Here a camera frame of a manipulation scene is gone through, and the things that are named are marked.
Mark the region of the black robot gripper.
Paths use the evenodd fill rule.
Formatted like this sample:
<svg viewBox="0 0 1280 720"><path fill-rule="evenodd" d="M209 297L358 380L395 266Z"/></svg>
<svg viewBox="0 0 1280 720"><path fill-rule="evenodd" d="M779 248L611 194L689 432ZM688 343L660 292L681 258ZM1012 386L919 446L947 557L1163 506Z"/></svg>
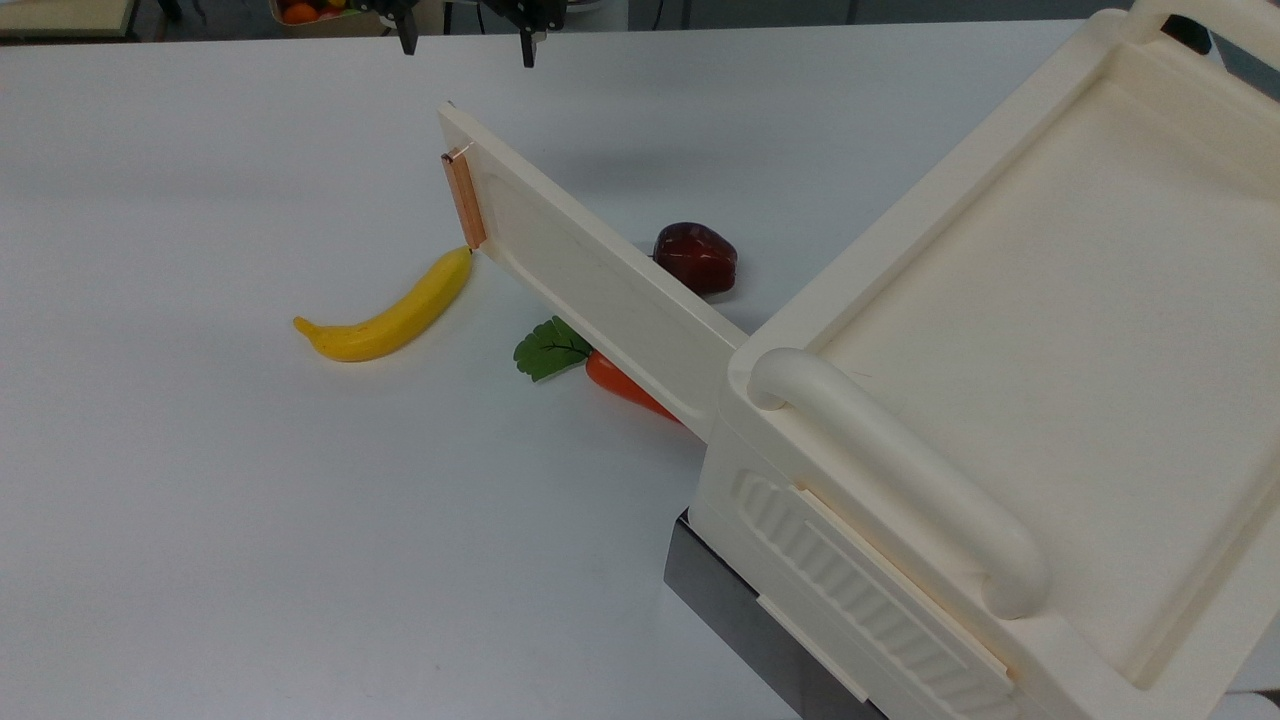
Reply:
<svg viewBox="0 0 1280 720"><path fill-rule="evenodd" d="M536 65L539 45L547 38L549 29L561 29L567 13L567 1L470 1L470 4L486 8L518 31L522 64L529 69ZM406 56L416 54L419 27L412 10L417 5L419 1L352 1L355 10L375 13L396 28Z"/></svg>

